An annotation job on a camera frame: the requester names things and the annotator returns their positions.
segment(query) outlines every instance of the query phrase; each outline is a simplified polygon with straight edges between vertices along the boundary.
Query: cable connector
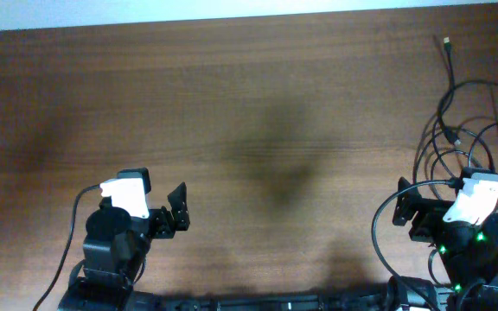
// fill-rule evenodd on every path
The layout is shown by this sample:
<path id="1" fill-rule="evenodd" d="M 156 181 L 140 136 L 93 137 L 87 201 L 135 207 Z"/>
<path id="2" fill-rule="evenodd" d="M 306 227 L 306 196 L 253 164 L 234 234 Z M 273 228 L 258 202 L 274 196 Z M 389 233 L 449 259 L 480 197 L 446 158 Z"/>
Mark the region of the cable connector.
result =
<path id="1" fill-rule="evenodd" d="M 445 130 L 443 132 L 443 135 L 447 139 L 447 141 L 455 146 L 459 146 L 461 144 L 460 138 L 458 138 L 458 135 L 452 131 L 452 130 Z"/>
<path id="2" fill-rule="evenodd" d="M 491 181 L 491 175 L 484 175 L 477 173 L 473 174 L 473 178 L 463 178 L 464 186 L 458 190 L 455 203 L 443 216 L 443 222 L 465 221 L 472 225 L 481 225 L 495 210 L 498 181 Z"/>
<path id="3" fill-rule="evenodd" d="M 447 186 L 451 189 L 462 189 L 464 187 L 464 182 L 458 177 L 451 177 Z"/>
<path id="4" fill-rule="evenodd" d="M 450 50 L 451 50 L 452 46 L 450 44 L 449 37 L 444 37 L 443 38 L 443 48 L 445 49 L 445 52 L 447 52 L 447 54 L 450 53 Z"/>

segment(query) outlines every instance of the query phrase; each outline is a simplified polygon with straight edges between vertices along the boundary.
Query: white plastic part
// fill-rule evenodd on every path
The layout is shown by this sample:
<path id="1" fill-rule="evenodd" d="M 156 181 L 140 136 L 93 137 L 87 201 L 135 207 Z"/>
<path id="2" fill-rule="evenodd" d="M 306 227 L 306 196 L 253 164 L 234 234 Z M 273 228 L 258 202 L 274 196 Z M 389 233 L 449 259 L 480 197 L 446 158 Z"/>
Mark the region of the white plastic part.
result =
<path id="1" fill-rule="evenodd" d="M 464 187 L 458 191 L 455 203 L 443 216 L 444 222 L 466 221 L 480 225 L 495 210 L 498 200 L 498 181 L 463 178 Z"/>
<path id="2" fill-rule="evenodd" d="M 144 219 L 149 217 L 143 179 L 111 179 L 102 182 L 99 186 L 102 190 L 101 196 L 111 197 L 113 206 L 125 209 L 132 217 Z"/>
<path id="3" fill-rule="evenodd" d="M 408 310 L 409 311 L 430 311 L 430 309 L 428 309 L 428 308 L 420 308 L 420 307 L 410 307 Z M 403 307 L 399 307 L 395 311 L 403 311 Z"/>

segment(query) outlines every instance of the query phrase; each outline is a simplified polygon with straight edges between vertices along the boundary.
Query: wooden table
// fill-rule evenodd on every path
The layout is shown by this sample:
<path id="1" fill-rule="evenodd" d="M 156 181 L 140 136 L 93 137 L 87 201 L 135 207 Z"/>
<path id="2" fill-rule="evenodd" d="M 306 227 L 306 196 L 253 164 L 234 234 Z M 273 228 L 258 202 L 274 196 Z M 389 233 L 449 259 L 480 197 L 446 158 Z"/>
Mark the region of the wooden table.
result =
<path id="1" fill-rule="evenodd" d="M 411 177 L 447 89 L 446 35 L 457 81 L 498 80 L 498 4 L 0 32 L 0 309 L 32 308 L 50 283 L 77 192 L 142 166 L 152 206 L 186 181 L 192 225 L 153 243 L 138 290 L 243 295 L 386 281 L 370 223 L 398 178 Z M 493 107 L 498 92 L 493 105 L 487 88 L 471 87 L 447 122 Z M 487 140 L 498 159 L 496 138 Z M 46 309 L 83 258 L 99 200 L 80 203 Z M 427 244 L 386 213 L 387 260 L 428 278 Z"/>

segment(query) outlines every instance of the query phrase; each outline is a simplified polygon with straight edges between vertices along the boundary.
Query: wood grain surface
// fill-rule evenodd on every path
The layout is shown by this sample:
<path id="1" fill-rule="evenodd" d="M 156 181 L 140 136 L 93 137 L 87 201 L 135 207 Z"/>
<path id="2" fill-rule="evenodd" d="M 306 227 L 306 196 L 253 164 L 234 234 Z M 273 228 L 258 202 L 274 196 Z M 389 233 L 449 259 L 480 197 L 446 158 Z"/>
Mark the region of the wood grain surface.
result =
<path id="1" fill-rule="evenodd" d="M 0 32 L 0 310 L 32 308 L 49 285 L 74 196 L 141 166 L 152 206 L 186 181 L 192 225 L 153 243 L 138 290 L 264 295 L 386 281 L 370 223 L 411 177 L 447 89 L 446 35 L 457 81 L 498 81 L 498 4 Z M 449 124 L 479 130 L 492 121 L 471 118 L 498 113 L 498 92 L 484 87 L 455 100 Z M 487 140 L 498 159 L 496 131 Z M 56 308 L 83 258 L 99 199 L 80 202 L 43 309 Z M 379 224 L 388 262 L 428 278 L 428 245 L 390 225 L 392 213 Z"/>

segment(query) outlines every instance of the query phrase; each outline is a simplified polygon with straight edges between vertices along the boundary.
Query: white wall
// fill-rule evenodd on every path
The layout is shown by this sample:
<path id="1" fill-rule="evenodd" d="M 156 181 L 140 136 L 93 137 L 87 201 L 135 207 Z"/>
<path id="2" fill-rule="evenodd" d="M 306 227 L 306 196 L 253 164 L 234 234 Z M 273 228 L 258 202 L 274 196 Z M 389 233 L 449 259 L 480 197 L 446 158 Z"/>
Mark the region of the white wall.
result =
<path id="1" fill-rule="evenodd" d="M 494 2 L 498 0 L 0 0 L 0 30 Z"/>

